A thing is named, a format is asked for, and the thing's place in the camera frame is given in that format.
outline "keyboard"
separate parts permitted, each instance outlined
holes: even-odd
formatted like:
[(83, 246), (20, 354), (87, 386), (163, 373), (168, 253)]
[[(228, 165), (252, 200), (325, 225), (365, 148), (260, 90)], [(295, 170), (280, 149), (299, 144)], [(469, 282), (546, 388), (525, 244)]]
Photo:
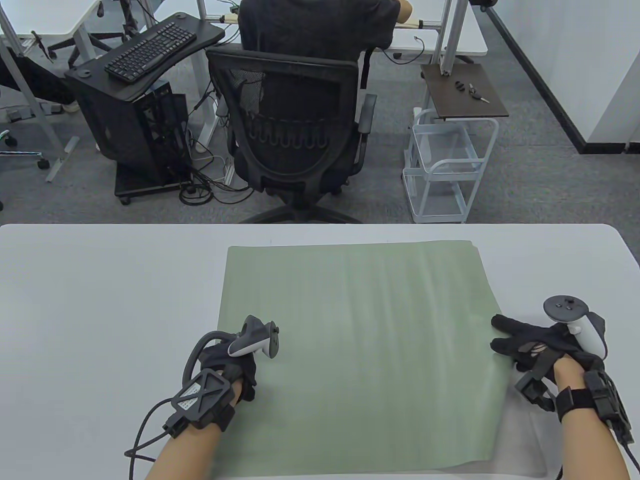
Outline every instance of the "keyboard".
[(175, 22), (168, 23), (145, 35), (144, 40), (111, 60), (104, 70), (125, 83), (135, 83), (195, 39), (195, 33), (178, 27)]

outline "gray carpet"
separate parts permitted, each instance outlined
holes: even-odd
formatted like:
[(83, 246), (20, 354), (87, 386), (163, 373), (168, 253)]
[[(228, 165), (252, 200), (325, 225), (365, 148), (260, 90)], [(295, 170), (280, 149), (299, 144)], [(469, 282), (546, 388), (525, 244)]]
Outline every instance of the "gray carpet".
[[(106, 6), (108, 14), (93, 19), (90, 31), (118, 29), (122, 20), (113, 10), (117, 2)], [(500, 121), (500, 136), (469, 222), (608, 223), (640, 255), (640, 156), (578, 155), (488, 17), (479, 10), (476, 17), (489, 47), (481, 62), (511, 116)], [(64, 64), (61, 53), (56, 66)], [(175, 92), (187, 93), (190, 105), (197, 101), (189, 62), (166, 77)], [(396, 66), (380, 53), (372, 58), (369, 79), (368, 91), (378, 94), (378, 103), (365, 167), (341, 196), (326, 197), (321, 204), (368, 223), (410, 222), (400, 179), (401, 152), (408, 141), (412, 107), (419, 103), (424, 85), (417, 65)], [(21, 103), (19, 97), (2, 89), (0, 106)], [(0, 224), (230, 223), (278, 205), (274, 198), (256, 193), (239, 205), (188, 207), (178, 201), (177, 193), (166, 193), (136, 198), (124, 207), (113, 196), (115, 163), (95, 151), (82, 114), (50, 119), (63, 140), (76, 134), (80, 144), (52, 184), (44, 182), (46, 172), (31, 161), (0, 159), (0, 200), (5, 205)], [(196, 112), (193, 125), (197, 128), (199, 122)], [(9, 127), (21, 148), (47, 152), (47, 140), (32, 120)], [(219, 131), (211, 148), (227, 154)], [(209, 175), (220, 171), (220, 163)], [(238, 194), (220, 197), (229, 201)]]

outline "computer tower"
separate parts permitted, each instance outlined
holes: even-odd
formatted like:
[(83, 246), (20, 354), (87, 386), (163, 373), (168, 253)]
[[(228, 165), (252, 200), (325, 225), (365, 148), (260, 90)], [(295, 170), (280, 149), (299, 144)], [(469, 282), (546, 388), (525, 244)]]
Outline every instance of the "computer tower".
[(160, 80), (127, 102), (67, 79), (104, 156), (157, 186), (189, 178), (185, 95), (174, 94)]

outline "person's arm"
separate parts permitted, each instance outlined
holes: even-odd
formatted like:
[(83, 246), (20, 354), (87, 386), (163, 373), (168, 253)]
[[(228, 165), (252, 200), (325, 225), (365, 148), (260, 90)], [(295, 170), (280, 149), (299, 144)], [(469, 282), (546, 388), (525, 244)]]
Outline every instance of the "person's arm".
[[(242, 391), (242, 381), (233, 385), (235, 406)], [(170, 438), (151, 467), (147, 480), (204, 480), (222, 432), (212, 423), (198, 430), (189, 425), (177, 438)]]
[[(569, 356), (554, 365), (558, 391), (586, 388), (584, 369)], [(629, 480), (625, 460), (609, 428), (592, 408), (577, 408), (562, 419), (566, 480)]]
[(405, 23), (413, 12), (413, 6), (407, 0), (398, 0), (400, 2), (400, 13), (398, 13), (398, 23)]

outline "person's hand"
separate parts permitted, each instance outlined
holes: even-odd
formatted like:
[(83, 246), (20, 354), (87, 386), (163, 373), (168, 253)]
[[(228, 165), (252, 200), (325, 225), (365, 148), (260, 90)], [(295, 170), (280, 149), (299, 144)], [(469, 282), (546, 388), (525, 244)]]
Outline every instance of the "person's hand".
[[(538, 355), (547, 348), (558, 352), (559, 360), (556, 363), (562, 362), (562, 372), (569, 374), (572, 379), (576, 377), (574, 374), (578, 369), (584, 372), (602, 368), (602, 360), (583, 351), (565, 324), (556, 323), (551, 327), (533, 326), (504, 315), (496, 315), (491, 319), (491, 325), (510, 335), (508, 338), (493, 339), (491, 348), (496, 353), (513, 358), (516, 368), (521, 372), (531, 370)], [(565, 357), (572, 362), (564, 362)], [(546, 377), (555, 382), (555, 373), (556, 369), (551, 368)]]
[(256, 386), (253, 353), (243, 356), (229, 356), (228, 347), (228, 342), (220, 342), (205, 348), (199, 357), (200, 368), (218, 372), (236, 370), (234, 376), (237, 379), (232, 380), (236, 401), (250, 402), (255, 398), (254, 387)]

